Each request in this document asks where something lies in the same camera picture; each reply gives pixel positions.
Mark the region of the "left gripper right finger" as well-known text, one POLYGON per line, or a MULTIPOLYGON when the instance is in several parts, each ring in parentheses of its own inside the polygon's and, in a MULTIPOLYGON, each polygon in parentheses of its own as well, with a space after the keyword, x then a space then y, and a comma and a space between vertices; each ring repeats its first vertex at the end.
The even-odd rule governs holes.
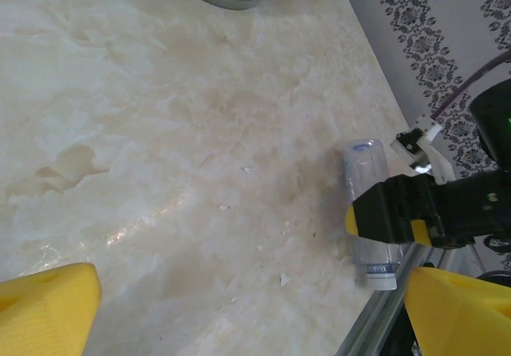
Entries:
POLYGON ((511 356, 511 287, 418 267, 404 301, 422 356, 511 356))

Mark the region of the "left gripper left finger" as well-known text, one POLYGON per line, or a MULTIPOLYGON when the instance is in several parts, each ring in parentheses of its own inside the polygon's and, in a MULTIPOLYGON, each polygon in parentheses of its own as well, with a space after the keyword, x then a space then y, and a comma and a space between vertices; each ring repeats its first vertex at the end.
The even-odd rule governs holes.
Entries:
POLYGON ((91 263, 0 282, 0 356, 82 356, 100 301, 91 263))

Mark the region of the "clear unlabelled plastic bottle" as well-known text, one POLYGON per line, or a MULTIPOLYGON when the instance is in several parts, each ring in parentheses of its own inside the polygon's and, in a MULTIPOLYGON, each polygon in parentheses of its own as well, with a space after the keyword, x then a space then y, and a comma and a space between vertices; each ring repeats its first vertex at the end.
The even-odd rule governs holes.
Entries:
MULTIPOLYGON (((384 148, 380 140, 353 140, 343 150, 343 171, 350 200, 389 177, 384 148)), ((380 243, 353 236, 351 256, 361 284, 374 291, 397 288, 396 270, 402 261, 398 244, 380 243)))

